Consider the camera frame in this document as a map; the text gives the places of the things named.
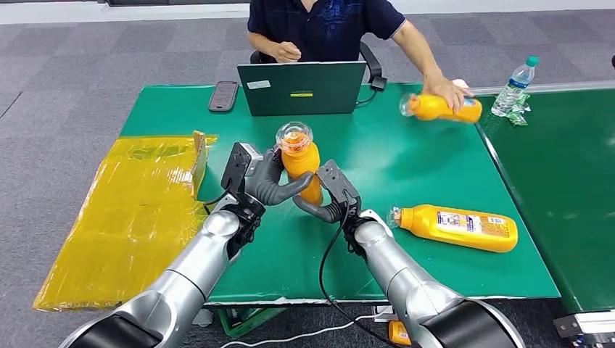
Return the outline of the person's left hand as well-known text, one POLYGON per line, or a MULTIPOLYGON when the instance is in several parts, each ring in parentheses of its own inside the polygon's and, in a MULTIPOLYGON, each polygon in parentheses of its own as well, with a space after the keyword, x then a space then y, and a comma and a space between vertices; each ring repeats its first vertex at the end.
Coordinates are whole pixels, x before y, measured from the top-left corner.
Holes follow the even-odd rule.
POLYGON ((469 88, 455 85, 454 82, 445 78, 440 72, 429 72, 424 75, 422 92, 442 97, 447 102, 448 107, 454 112, 458 112, 461 109, 467 96, 474 96, 469 88))

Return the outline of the person's right hand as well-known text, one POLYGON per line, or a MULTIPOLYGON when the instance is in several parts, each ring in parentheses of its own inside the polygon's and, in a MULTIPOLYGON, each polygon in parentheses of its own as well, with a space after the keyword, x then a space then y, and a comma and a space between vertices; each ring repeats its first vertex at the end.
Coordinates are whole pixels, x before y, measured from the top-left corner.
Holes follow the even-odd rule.
POLYGON ((302 57, 301 51, 292 42, 287 41, 273 43, 268 55, 278 63, 299 62, 302 57))

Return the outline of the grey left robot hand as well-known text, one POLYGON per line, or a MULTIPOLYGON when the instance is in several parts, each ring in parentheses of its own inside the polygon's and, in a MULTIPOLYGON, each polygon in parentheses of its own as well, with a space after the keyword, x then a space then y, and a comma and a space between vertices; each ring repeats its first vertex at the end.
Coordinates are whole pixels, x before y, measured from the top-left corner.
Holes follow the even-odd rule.
POLYGON ((236 198, 247 195, 264 206, 274 206, 301 193, 314 177, 314 173, 306 171, 281 185, 283 171, 279 146, 260 153, 251 144, 237 141, 232 146, 220 185, 236 198))

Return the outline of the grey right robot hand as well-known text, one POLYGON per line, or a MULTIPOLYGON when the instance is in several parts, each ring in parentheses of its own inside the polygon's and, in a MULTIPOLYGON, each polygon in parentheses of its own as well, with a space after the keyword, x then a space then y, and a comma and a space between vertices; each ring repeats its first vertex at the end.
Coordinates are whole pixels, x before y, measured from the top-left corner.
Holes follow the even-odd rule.
POLYGON ((325 162, 316 171, 314 178, 317 178, 320 185, 329 193, 331 202, 317 207, 300 196, 294 196, 292 201, 301 210, 327 223, 341 222, 342 225, 346 219, 360 212, 360 194, 335 161, 330 159, 325 162))

